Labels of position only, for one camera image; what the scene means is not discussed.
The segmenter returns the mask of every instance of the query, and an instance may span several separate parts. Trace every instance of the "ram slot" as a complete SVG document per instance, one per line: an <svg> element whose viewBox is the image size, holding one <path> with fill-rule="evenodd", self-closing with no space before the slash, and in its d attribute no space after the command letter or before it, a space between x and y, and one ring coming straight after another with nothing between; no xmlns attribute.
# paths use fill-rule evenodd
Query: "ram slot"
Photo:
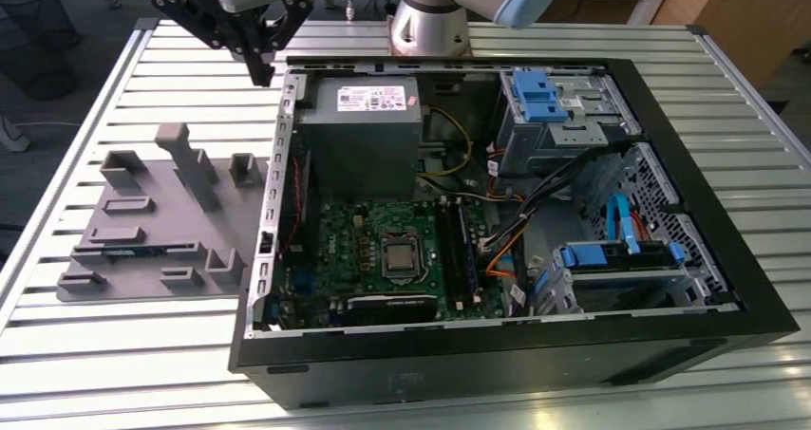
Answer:
<svg viewBox="0 0 811 430"><path fill-rule="evenodd" d="M449 308L461 310L473 300L469 285L469 236L461 207L441 198L434 203L434 222L442 260L444 298Z"/></svg>
<svg viewBox="0 0 811 430"><path fill-rule="evenodd" d="M456 199L456 214L458 216L458 230L462 237L462 257L464 257L464 274L468 282L468 296L473 304L481 302L478 298L478 280L476 278L476 249L472 244L468 229L468 217L465 216L465 208L460 199Z"/></svg>

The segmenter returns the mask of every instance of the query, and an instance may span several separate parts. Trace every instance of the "motherboard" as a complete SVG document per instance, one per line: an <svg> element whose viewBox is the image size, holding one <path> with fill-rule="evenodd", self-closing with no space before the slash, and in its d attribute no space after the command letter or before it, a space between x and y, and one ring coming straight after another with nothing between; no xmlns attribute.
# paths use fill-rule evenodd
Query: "motherboard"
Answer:
<svg viewBox="0 0 811 430"><path fill-rule="evenodd" d="M368 320L342 317L364 306L374 323L397 318L374 307L398 305L409 308L401 312L410 313L404 318L412 322L414 317L422 322L500 317L498 286L478 275L472 250L468 256L464 248L486 230L477 200L324 203L316 267L293 269L288 277L292 324L366 325Z"/></svg>

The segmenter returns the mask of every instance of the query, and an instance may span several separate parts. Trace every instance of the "aluminum table surface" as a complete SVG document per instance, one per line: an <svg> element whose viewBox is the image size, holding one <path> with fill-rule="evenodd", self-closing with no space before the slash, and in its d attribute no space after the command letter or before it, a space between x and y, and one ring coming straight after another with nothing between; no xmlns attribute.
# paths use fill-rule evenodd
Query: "aluminum table surface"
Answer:
<svg viewBox="0 0 811 430"><path fill-rule="evenodd" d="M808 154L709 39L684 28L470 26L478 56L629 58L803 331L656 384L285 412L226 369L236 298L64 305L54 287L101 194L100 159L188 122L209 157L266 157L281 77L250 85L170 22L132 34L0 274L0 427L796 428L811 426ZM309 22L285 55L384 55L378 24Z"/></svg>

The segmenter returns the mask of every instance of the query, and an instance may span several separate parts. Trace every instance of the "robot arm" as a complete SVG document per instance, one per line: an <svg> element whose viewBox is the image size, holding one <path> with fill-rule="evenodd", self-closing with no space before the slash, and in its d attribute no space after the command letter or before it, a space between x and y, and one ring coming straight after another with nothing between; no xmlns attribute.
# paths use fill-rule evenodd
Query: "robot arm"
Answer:
<svg viewBox="0 0 811 430"><path fill-rule="evenodd" d="M285 14L270 24L268 3L277 0L152 0L152 5L210 48L228 47L244 60L253 85L269 86L276 50L290 41L314 0L281 0Z"/></svg>
<svg viewBox="0 0 811 430"><path fill-rule="evenodd" d="M400 55L462 55L469 50L472 10L497 25L534 23L552 0L401 0L392 22L392 48Z"/></svg>
<svg viewBox="0 0 811 430"><path fill-rule="evenodd" d="M153 6L209 47L228 47L244 60L254 85L268 86L269 63L313 10L314 0L281 0L285 14L270 24L264 13L278 0L152 0ZM550 0L402 0L392 21L392 48L400 55L462 55L469 49L465 8L496 24L533 23Z"/></svg>

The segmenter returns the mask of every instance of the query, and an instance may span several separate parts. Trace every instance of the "green circuit board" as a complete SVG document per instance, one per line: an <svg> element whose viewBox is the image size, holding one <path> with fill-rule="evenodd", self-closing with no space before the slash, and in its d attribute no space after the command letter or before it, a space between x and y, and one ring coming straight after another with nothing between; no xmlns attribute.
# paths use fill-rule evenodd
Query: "green circuit board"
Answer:
<svg viewBox="0 0 811 430"><path fill-rule="evenodd" d="M322 302L329 297L370 292L420 292L438 298L437 321L500 317L502 305L497 286L481 288L477 305L461 310L448 307L433 213L429 201L324 203L317 234L316 286L306 300ZM484 208L477 200L465 203L465 214L469 235L486 234ZM420 267L410 281L384 276L384 247L401 241L417 244ZM306 325L326 326L324 315L313 312L313 309L304 311L309 313L304 316Z"/></svg>

